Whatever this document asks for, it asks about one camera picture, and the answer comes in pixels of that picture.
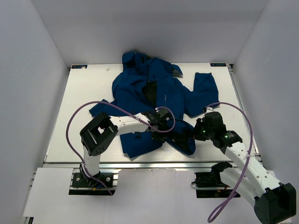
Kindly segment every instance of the white tabletop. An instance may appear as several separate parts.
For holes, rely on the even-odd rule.
[[[219,100],[239,105],[227,67],[211,67],[209,63],[177,63],[177,65],[180,66],[184,74],[184,77],[179,80],[189,90],[193,90],[196,72],[211,72],[218,87]],[[45,162],[80,162],[66,142],[66,125],[74,111],[82,104],[102,99],[113,101],[112,82],[121,72],[122,64],[88,65],[86,69],[71,69]],[[70,141],[82,155],[83,148],[79,132],[92,119],[88,111],[92,107],[93,105],[90,105],[82,109],[70,127]],[[227,129],[236,131],[248,145],[249,135],[241,113],[227,105],[221,105],[215,110],[221,113]],[[196,119],[184,115],[184,120],[193,126]],[[168,143],[164,143],[162,147],[153,152],[130,159],[122,152],[119,137],[113,140],[107,151],[101,156],[101,162],[106,163],[199,161],[229,161],[229,159],[210,141],[196,141],[196,151],[191,156],[184,155]]]

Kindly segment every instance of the blue hoodie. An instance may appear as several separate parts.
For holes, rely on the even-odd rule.
[[[194,117],[202,113],[203,107],[218,102],[218,90],[211,73],[196,73],[193,91],[190,91],[173,77],[175,72],[182,74],[177,65],[134,51],[125,53],[122,63],[123,72],[112,84],[115,100],[111,103],[132,114],[166,106],[172,110],[176,119],[183,119],[184,113]],[[110,116],[126,116],[103,104],[97,104],[90,110],[93,117],[100,112]],[[169,120],[168,126],[172,124],[173,120]],[[196,149],[192,132],[193,126],[176,120],[176,126],[166,142],[180,152],[192,155]],[[161,147],[162,142],[153,140],[151,135],[151,132],[121,135],[123,152],[133,158]]]

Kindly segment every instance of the jacket sleeve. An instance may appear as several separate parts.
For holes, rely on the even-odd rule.
[[[178,79],[175,83],[184,95],[184,113],[190,117],[203,113],[203,107],[219,102],[217,85],[211,73],[195,73],[193,91],[183,86]]]

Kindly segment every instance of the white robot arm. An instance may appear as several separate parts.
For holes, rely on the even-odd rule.
[[[240,136],[226,130],[220,113],[209,112],[197,119],[194,136],[201,141],[211,140],[241,171],[249,157],[245,176],[236,192],[254,208],[261,223],[277,224],[296,215],[295,188],[290,183],[283,184],[255,159],[254,154],[249,155]],[[216,184],[235,188],[241,175],[228,162],[220,162],[212,167],[211,177]]]
[[[150,125],[167,130],[167,120],[171,117],[166,109],[154,113],[137,114],[142,120],[147,120]],[[80,132],[81,142],[84,147],[85,169],[89,175],[100,179],[100,155],[108,148],[113,138],[117,135],[153,131],[138,120],[125,117],[109,117],[105,113],[98,114]],[[242,139],[234,131],[227,131],[223,124],[222,116],[218,112],[206,113],[204,118],[198,119],[194,128],[196,140],[211,140],[230,158],[240,170],[244,169],[247,157],[250,157],[245,172],[245,177],[236,192],[245,198],[254,208],[256,216],[263,224],[277,224],[296,214],[296,190],[290,184],[282,184],[272,176],[254,157],[248,155]],[[88,186],[94,181],[80,167],[80,172]],[[212,167],[213,181],[235,187],[240,174],[228,162],[220,162]]]

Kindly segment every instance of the white wall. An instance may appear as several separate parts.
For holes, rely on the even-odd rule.
[[[68,70],[30,0],[0,7],[0,223],[18,224]]]
[[[32,0],[67,65],[235,62],[268,0]]]
[[[299,1],[269,0],[235,63],[235,79],[263,162],[297,192],[298,40]],[[292,220],[299,223],[298,215]]]

